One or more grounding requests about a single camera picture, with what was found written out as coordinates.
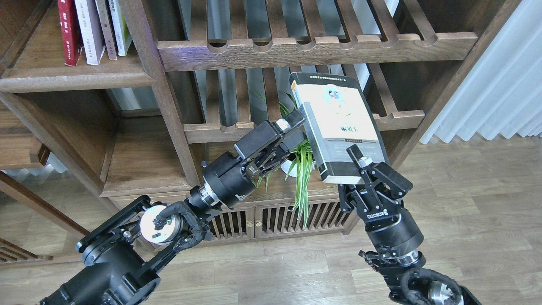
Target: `book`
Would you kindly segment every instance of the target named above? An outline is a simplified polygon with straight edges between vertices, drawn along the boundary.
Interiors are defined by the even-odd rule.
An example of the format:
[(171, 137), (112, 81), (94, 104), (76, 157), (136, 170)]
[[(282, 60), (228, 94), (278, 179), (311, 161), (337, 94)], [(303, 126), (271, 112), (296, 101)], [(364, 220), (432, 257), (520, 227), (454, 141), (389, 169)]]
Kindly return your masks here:
[(74, 0), (57, 0), (64, 44), (64, 64), (75, 66), (81, 55), (82, 41)]
[(98, 9), (94, 0), (75, 0), (87, 64), (98, 65), (105, 51)]
[(113, 21), (113, 29), (115, 30), (115, 39), (117, 41), (117, 50), (119, 56), (126, 56), (128, 49), (132, 44), (132, 35), (124, 20), (124, 15), (120, 10), (118, 0), (109, 0), (109, 9), (111, 10), (111, 19)]
[(115, 35), (113, 34), (111, 14), (109, 13), (109, 5), (107, 4), (107, 0), (96, 0), (96, 7), (98, 9), (98, 16), (100, 17), (102, 33), (104, 34), (107, 56), (110, 60), (116, 60), (117, 47), (115, 45)]
[(341, 75), (295, 72), (290, 75), (295, 102), (322, 181), (363, 184), (346, 152), (357, 145), (374, 163), (389, 162), (375, 120), (358, 81)]

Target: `gray book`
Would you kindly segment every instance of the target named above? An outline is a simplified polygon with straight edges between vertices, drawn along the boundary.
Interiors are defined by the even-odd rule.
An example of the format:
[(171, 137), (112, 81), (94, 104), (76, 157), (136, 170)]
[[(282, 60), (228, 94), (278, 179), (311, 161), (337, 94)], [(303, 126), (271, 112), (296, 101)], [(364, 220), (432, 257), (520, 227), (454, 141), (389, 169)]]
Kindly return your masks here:
[(389, 162), (367, 101), (353, 78), (323, 73), (290, 75), (292, 92), (305, 116), (305, 131), (322, 181), (363, 184), (346, 149), (355, 144), (374, 163)]
[(111, 14), (109, 13), (109, 4), (107, 0), (96, 0), (98, 7), (98, 16), (100, 16), (100, 24), (104, 34), (105, 48), (107, 56), (111, 60), (117, 59), (117, 47), (115, 45), (115, 35), (113, 34), (113, 26), (111, 24)]

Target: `white curtain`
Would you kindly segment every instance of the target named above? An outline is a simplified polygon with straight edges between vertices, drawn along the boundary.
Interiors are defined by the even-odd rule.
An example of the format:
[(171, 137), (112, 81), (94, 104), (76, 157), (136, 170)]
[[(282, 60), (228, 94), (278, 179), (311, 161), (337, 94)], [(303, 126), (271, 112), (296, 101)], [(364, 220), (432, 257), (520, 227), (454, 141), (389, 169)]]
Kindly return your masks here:
[(542, 136), (542, 1), (522, 1), (423, 135)]

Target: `wooden bookshelf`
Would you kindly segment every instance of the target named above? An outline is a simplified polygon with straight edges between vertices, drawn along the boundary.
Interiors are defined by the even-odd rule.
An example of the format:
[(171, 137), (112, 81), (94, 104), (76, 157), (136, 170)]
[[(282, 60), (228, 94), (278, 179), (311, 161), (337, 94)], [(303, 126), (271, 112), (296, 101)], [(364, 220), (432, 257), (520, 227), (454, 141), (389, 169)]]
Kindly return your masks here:
[(190, 190), (161, 116), (121, 119), (112, 142), (113, 153), (100, 196)]
[(53, 1), (15, 64), (0, 78), (2, 92), (44, 92), (151, 86), (154, 80), (143, 70), (136, 49), (127, 56), (100, 65), (86, 64), (85, 51), (75, 67), (64, 65), (59, 13)]
[[(273, 0), (266, 0), (266, 9), (260, 12), (267, 14), (270, 37), (249, 37), (247, 14), (251, 12), (245, 11), (244, 1), (230, 0), (231, 39), (227, 40), (208, 39), (207, 1), (193, 0), (191, 12), (183, 12), (191, 15), (191, 32), (187, 33), (177, 1), (121, 0), (134, 39), (128, 56), (117, 61), (104, 56), (100, 65), (89, 66), (83, 55), (76, 67), (63, 64), (55, 1), (25, 3), (37, 8), (51, 5), (43, 18), (36, 12), (28, 19), (35, 21), (35, 26), (21, 31), (29, 33), (28, 37), (16, 39), (26, 42), (20, 51), (6, 52), (13, 60), (0, 67), (0, 100), (113, 211), (117, 207), (109, 199), (128, 202), (145, 193), (153, 198), (183, 198), (201, 183), (202, 158), (212, 161), (218, 152), (233, 150), (230, 142), (255, 124), (248, 103), (249, 68), (262, 68), (268, 117), (277, 120), (279, 93), (274, 67), (290, 67), (293, 72), (313, 65), (318, 72), (328, 73), (328, 65), (336, 63), (342, 65), (345, 75), (355, 76), (353, 64), (369, 63), (371, 77), (364, 93), (382, 130), (390, 161), (399, 166), (519, 0), (446, 4), (401, 0), (393, 17), (384, 0), (369, 0), (381, 35), (364, 34), (351, 1), (336, 0), (333, 3), (344, 36), (326, 33), (316, 0), (300, 0), (305, 37), (288, 35), (283, 15), (288, 8)], [(218, 69), (236, 69), (231, 90), (236, 91), (239, 116), (233, 126), (220, 122), (220, 94), (218, 86), (213, 86), (219, 81)], [(206, 92), (198, 91), (193, 70), (207, 71)], [(102, 90), (137, 86), (152, 87), (158, 116), (123, 113)], [(207, 97), (205, 118), (200, 94)], [(256, 220), (262, 220), (257, 219), (260, 212), (284, 212), (293, 201), (294, 180), (283, 179), (283, 174), (273, 173), (268, 192), (261, 186), (239, 205), (246, 213), (244, 231), (221, 229), (224, 221), (231, 219), (224, 215), (224, 221), (217, 220), (216, 233), (225, 237), (235, 232), (241, 235), (241, 231), (252, 234), (248, 222), (252, 220), (251, 225), (257, 227)], [(336, 188), (319, 182), (316, 173), (311, 177), (309, 195), (311, 204), (336, 208)], [(345, 218), (334, 219), (342, 222)], [(279, 229), (276, 221), (274, 224), (262, 225), (267, 231), (261, 233), (268, 238), (282, 236), (276, 230), (283, 227)], [(341, 223), (340, 230), (348, 232), (354, 224)], [(234, 239), (222, 238), (222, 242)]]

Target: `white book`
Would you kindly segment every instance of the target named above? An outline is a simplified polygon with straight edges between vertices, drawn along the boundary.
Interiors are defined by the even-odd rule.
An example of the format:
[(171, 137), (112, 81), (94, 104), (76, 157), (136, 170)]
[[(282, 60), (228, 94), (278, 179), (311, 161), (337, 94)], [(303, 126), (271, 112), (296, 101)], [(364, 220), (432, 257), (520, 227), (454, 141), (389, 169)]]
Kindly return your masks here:
[(104, 35), (94, 0), (75, 0), (87, 64), (98, 65), (105, 51)]
[(120, 10), (118, 0), (109, 0), (109, 10), (111, 11), (111, 20), (113, 21), (113, 29), (115, 30), (115, 39), (117, 41), (117, 50), (119, 56), (126, 56), (128, 49), (132, 44), (132, 35), (128, 30), (124, 15)]

